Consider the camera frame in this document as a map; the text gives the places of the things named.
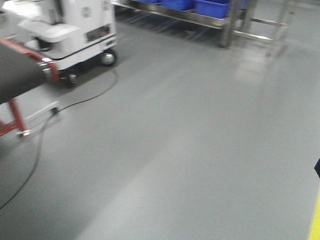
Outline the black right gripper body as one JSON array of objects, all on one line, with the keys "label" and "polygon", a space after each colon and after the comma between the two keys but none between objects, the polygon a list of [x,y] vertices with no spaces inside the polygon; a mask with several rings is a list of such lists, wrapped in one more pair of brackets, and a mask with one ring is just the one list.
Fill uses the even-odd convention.
[{"label": "black right gripper body", "polygon": [[315,170],[317,176],[320,178],[320,159],[317,160],[317,162],[314,166],[314,170]]}]

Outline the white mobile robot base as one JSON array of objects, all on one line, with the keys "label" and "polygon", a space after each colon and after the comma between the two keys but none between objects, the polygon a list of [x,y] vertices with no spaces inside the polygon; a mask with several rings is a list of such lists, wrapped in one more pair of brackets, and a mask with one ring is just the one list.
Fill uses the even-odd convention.
[{"label": "white mobile robot base", "polygon": [[97,57],[100,64],[117,63],[115,8],[109,0],[38,0],[41,13],[25,18],[18,27],[31,41],[25,45],[52,60],[58,79],[72,88],[74,66]]}]

